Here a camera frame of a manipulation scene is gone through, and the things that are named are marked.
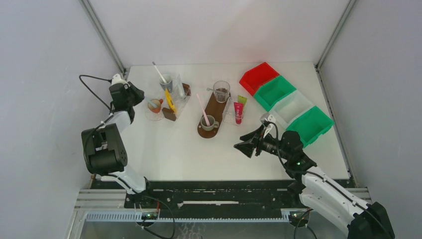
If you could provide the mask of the clear textured acrylic holder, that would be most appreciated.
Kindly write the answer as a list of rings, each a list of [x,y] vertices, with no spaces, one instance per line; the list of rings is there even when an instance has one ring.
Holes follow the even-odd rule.
[[[234,105],[233,105],[234,102],[237,102],[237,101],[234,100],[232,97],[229,97],[228,98],[228,100],[226,102],[226,107],[224,109],[223,121],[225,123],[229,123],[229,124],[232,124],[232,125],[240,126],[240,124],[236,124],[235,123]],[[246,111],[246,106],[245,106],[245,109],[243,109],[243,117],[245,116],[245,111]]]

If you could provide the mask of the orange ceramic cup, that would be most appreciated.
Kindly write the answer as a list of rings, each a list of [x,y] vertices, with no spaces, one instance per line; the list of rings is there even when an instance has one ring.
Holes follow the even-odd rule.
[[[151,99],[151,100],[147,100],[148,102],[148,109],[155,113],[158,114],[161,111],[161,106],[163,103],[163,99]]]

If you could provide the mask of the red toothpaste tube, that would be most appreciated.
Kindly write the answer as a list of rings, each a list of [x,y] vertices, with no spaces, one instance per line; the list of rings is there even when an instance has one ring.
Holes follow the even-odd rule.
[[[234,102],[234,117],[235,117],[235,123],[241,124],[242,118],[243,118],[243,108],[244,104],[239,102]]]

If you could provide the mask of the grey ceramic cup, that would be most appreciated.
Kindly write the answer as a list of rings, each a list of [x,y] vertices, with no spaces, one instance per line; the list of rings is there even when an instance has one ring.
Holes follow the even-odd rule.
[[[212,131],[219,128],[219,122],[211,115],[202,116],[200,124],[201,128],[205,131]]]

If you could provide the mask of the pink toothbrush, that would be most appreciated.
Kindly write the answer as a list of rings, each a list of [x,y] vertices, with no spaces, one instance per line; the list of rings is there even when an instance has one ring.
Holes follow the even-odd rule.
[[[210,124],[210,121],[209,121],[209,119],[208,119],[207,113],[205,112],[205,108],[204,108],[204,106],[203,106],[203,103],[202,103],[201,98],[200,98],[200,96],[199,96],[199,94],[198,94],[198,93],[196,93],[196,97],[197,97],[197,99],[198,99],[198,101],[199,101],[199,104],[200,104],[200,106],[201,106],[201,110],[202,110],[202,113],[203,113],[203,116],[204,116],[204,120],[205,120],[205,122],[206,122],[206,125],[207,125],[207,126],[210,126],[210,125],[211,125],[211,124]]]

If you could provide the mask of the green toothpaste tube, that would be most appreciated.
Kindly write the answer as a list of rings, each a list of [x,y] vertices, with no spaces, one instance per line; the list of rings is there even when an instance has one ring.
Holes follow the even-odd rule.
[[[238,95],[237,102],[240,104],[243,104],[243,109],[245,109],[246,103],[247,103],[247,97]]]

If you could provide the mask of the yellow toothpaste tube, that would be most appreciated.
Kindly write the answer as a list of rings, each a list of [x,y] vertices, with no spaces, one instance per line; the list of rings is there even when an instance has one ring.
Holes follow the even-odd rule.
[[[166,97],[166,100],[167,100],[167,103],[168,103],[169,108],[176,114],[177,113],[176,106],[175,106],[175,104],[174,104],[174,102],[172,100],[172,96],[169,93],[169,91],[168,91],[167,88],[165,89],[165,97]]]

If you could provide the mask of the white toothpaste tube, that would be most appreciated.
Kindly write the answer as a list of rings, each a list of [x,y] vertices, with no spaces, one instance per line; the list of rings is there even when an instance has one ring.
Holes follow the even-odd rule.
[[[184,90],[184,87],[183,87],[183,83],[182,83],[180,74],[177,76],[176,83],[177,83],[177,88],[178,88],[178,91],[179,91],[180,98],[185,99],[186,93],[185,93],[185,90]]]

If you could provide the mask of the clear glass tumbler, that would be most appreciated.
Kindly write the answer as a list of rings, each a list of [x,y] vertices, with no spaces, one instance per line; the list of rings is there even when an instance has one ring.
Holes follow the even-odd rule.
[[[230,84],[226,81],[217,81],[213,85],[213,92],[218,103],[225,103],[229,97]]]

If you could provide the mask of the green bin with toothpaste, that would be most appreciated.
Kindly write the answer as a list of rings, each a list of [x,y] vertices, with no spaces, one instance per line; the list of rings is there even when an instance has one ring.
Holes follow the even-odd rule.
[[[314,106],[289,124],[286,130],[297,132],[305,148],[328,132],[333,125],[334,121],[319,107]]]

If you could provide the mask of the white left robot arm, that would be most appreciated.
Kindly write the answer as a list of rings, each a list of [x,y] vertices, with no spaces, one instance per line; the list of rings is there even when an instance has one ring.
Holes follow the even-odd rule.
[[[122,79],[112,80],[109,91],[111,113],[100,125],[81,133],[86,167],[103,181],[115,181],[128,194],[137,194],[136,201],[141,206],[151,207],[156,195],[147,189],[146,179],[128,166],[128,154],[121,138],[121,133],[133,123],[133,107],[144,100],[144,92]]]

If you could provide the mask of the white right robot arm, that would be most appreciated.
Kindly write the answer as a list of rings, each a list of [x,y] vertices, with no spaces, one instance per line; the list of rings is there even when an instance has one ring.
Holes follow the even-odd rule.
[[[247,157],[262,151],[278,157],[287,174],[295,180],[287,194],[293,207],[302,205],[318,212],[349,239],[394,239],[387,210],[355,196],[324,173],[303,151],[300,135],[285,131],[282,136],[266,133],[271,122],[240,137],[234,148]]]

